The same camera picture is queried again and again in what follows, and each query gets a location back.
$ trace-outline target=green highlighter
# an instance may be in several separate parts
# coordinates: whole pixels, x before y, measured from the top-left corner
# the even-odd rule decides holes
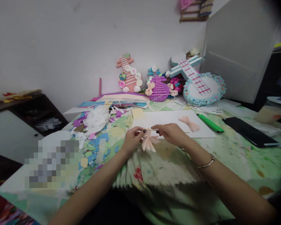
[[[205,117],[204,115],[197,114],[197,116],[204,122],[206,123],[211,129],[213,129],[217,133],[223,133],[224,130],[220,128],[218,125],[216,125],[214,122],[212,122],[210,119]]]

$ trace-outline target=silver bangle bracelet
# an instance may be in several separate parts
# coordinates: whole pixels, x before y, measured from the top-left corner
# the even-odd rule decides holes
[[[191,161],[193,161],[193,160],[188,156],[186,150],[185,150],[184,148],[181,148],[181,149],[182,149],[182,151],[185,152],[185,154],[187,155],[187,157],[188,157]],[[206,165],[203,165],[203,166],[198,166],[198,165],[196,164],[196,166],[197,166],[198,168],[204,168],[204,167],[210,166],[210,165],[215,161],[215,158],[214,158],[213,154],[210,154],[210,155],[211,155],[211,162],[210,162],[210,163],[208,163],[208,164],[206,164]]]

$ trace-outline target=forearm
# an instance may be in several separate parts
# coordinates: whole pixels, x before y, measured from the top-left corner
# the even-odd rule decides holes
[[[111,185],[129,154],[121,149],[111,158],[98,172],[96,172],[82,187],[80,187],[69,200],[61,207],[51,224],[74,225],[92,210],[103,196],[108,192]]]
[[[198,166],[211,161],[211,155],[194,140],[185,146],[185,150]],[[275,217],[276,210],[272,205],[220,161],[215,160],[200,171],[237,219],[247,223],[265,224]]]

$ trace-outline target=paint-stained tablecloth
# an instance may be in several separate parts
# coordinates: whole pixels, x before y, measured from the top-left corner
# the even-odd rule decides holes
[[[171,102],[170,99],[150,105],[155,111],[191,110],[186,105]],[[247,113],[246,118],[253,118],[256,114],[242,108]],[[281,190],[281,147],[257,148],[233,129],[228,128],[220,117],[212,114],[205,116],[225,132],[216,133],[216,138],[195,139],[204,149],[262,195]],[[116,120],[114,127],[108,126],[106,132],[109,140],[105,147],[106,152],[109,149],[110,153],[105,162],[116,154],[115,151],[121,149],[126,128],[131,128],[132,120],[132,114],[128,112]],[[71,124],[64,129],[72,129]],[[281,134],[274,139],[281,142]],[[113,187],[123,190],[149,220],[155,224],[169,224],[169,221],[173,224],[189,224],[190,221],[200,224],[212,223],[219,218],[222,220],[233,218],[204,181],[200,171],[180,148],[162,140],[155,145],[155,149],[156,153],[144,152],[138,148],[122,167],[113,184]],[[22,176],[23,167],[12,176],[13,180]],[[95,167],[82,170],[77,182],[72,186],[82,185],[96,171]],[[5,187],[4,191],[0,188],[0,195],[41,224],[47,224],[69,198],[65,192],[58,190],[53,194],[46,192],[40,194],[27,189],[15,192],[11,185]]]

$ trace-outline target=phone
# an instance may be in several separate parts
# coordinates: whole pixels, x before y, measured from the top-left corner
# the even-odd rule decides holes
[[[222,119],[224,123],[233,128],[237,133],[259,148],[265,148],[266,143],[278,143],[261,131],[236,117]]]

